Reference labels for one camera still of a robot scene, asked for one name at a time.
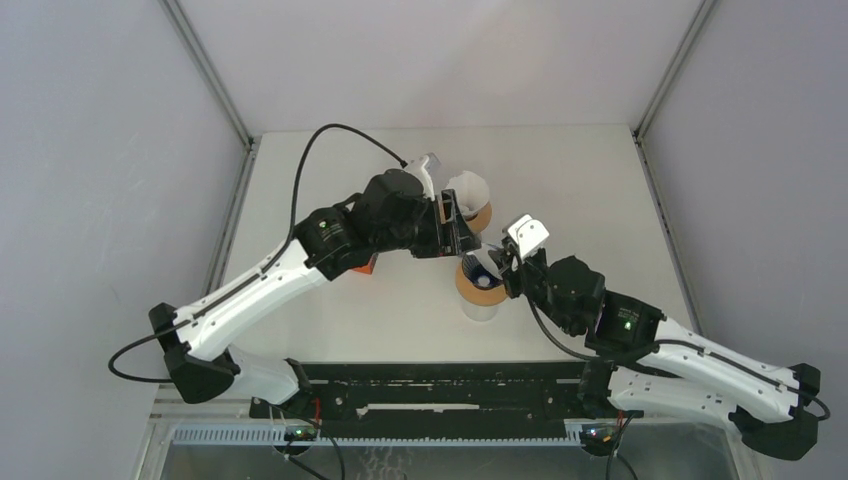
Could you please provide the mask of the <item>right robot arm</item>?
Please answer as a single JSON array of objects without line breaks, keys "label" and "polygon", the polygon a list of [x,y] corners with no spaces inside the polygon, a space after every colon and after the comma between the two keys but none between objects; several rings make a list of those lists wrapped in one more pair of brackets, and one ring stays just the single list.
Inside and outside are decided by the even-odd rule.
[{"label": "right robot arm", "polygon": [[605,287],[604,276],[570,256],[548,263],[539,248],[522,257],[511,241],[488,253],[511,298],[524,297],[542,333],[581,337],[587,353],[579,406],[592,416],[611,408],[674,416],[737,435],[749,449],[786,461],[818,441],[831,410],[818,395],[821,372],[779,367],[706,339],[661,309]]}]

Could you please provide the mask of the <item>wooden dripper ring holder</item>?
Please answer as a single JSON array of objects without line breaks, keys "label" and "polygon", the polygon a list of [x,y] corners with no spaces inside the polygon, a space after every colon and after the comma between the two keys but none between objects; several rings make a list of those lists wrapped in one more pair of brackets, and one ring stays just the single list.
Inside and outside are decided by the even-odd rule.
[{"label": "wooden dripper ring holder", "polygon": [[490,202],[487,202],[476,213],[465,216],[466,224],[469,229],[475,233],[482,233],[490,224],[492,219],[493,209]]}]

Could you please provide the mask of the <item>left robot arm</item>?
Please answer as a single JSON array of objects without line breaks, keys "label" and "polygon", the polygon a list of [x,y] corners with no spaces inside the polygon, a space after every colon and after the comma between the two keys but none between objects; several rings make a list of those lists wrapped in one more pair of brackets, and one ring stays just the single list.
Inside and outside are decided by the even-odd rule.
[{"label": "left robot arm", "polygon": [[462,216],[456,193],[428,193],[412,174],[389,169],[361,193],[314,210],[263,261],[191,304],[160,303],[149,319],[170,380],[187,404],[239,392],[305,414],[313,394],[300,363],[240,350],[233,341],[284,303],[374,255],[405,250],[415,259],[458,257],[481,241]]}]

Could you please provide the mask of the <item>white paper coffee filter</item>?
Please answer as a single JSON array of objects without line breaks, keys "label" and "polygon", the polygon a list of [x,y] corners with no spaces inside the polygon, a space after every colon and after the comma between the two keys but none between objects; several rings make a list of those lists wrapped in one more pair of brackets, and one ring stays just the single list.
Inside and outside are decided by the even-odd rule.
[{"label": "white paper coffee filter", "polygon": [[448,180],[447,188],[455,192],[462,216],[471,219],[490,203],[488,183],[471,171],[462,171]]}]

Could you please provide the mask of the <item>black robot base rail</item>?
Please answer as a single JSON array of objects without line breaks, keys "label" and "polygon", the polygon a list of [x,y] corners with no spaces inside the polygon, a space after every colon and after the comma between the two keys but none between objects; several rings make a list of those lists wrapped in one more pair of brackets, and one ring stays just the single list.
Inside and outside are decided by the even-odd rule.
[{"label": "black robot base rail", "polygon": [[311,387],[284,404],[342,445],[575,444],[580,424],[621,412],[584,393],[578,361],[306,363]]}]

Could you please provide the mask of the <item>orange coffee filter box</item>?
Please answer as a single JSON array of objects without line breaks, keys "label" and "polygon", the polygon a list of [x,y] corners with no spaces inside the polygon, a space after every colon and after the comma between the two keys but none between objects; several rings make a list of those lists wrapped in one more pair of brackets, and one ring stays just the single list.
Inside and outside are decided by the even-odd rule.
[{"label": "orange coffee filter box", "polygon": [[373,272],[374,272],[374,269],[375,269],[377,259],[378,259],[378,255],[373,254],[365,264],[358,266],[358,267],[354,267],[353,271],[361,273],[361,274],[365,274],[365,275],[372,275]]}]

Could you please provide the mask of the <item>blue ribbed dripper cone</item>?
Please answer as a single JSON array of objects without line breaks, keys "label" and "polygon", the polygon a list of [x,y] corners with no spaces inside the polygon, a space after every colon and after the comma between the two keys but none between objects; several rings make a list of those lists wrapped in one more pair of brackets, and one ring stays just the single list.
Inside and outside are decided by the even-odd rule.
[{"label": "blue ribbed dripper cone", "polygon": [[492,290],[503,285],[496,263],[488,254],[466,254],[461,260],[463,276],[479,290]]}]

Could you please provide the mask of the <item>clear glass carafe brown band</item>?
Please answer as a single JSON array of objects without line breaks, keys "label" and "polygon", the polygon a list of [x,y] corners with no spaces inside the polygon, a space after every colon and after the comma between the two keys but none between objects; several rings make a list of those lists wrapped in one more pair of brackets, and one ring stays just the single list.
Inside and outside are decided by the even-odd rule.
[{"label": "clear glass carafe brown band", "polygon": [[475,322],[488,322],[492,320],[499,311],[499,305],[477,305],[463,301],[461,309],[465,316]]}]

